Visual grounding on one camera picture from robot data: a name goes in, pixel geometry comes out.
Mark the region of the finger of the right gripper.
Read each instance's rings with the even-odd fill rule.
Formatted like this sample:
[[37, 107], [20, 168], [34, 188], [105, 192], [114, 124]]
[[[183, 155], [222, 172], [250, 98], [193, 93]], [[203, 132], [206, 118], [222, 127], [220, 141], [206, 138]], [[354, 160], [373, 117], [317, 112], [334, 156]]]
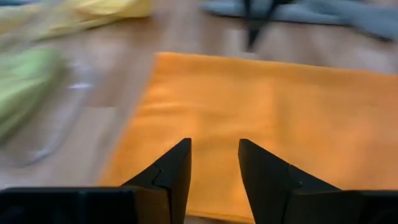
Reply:
[[253, 51], [254, 48], [254, 43], [257, 39], [257, 36], [259, 34], [259, 29], [256, 25], [255, 19], [252, 18], [251, 14], [251, 0], [243, 0], [243, 6], [244, 6], [244, 21], [246, 25], [246, 30], [247, 30], [247, 44], [246, 44], [246, 50], [248, 52]]
[[270, 0], [268, 3], [264, 3], [259, 13], [259, 30], [269, 25], [282, 6], [292, 4], [293, 2], [294, 0]]

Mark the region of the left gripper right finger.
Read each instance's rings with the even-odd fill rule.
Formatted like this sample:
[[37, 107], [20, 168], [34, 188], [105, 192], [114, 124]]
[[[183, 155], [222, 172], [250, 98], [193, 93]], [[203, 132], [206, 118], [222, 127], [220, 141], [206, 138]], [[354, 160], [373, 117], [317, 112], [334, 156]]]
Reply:
[[241, 178], [256, 223], [283, 223], [287, 202], [294, 190], [338, 190], [248, 139], [239, 140], [238, 157]]

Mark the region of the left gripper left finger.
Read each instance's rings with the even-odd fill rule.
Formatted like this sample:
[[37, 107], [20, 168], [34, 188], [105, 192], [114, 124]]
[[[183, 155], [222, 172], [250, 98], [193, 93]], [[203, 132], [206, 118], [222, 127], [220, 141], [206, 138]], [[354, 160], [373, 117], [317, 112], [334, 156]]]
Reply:
[[134, 190], [137, 222], [183, 224], [190, 188], [192, 140], [184, 138], [123, 183]]

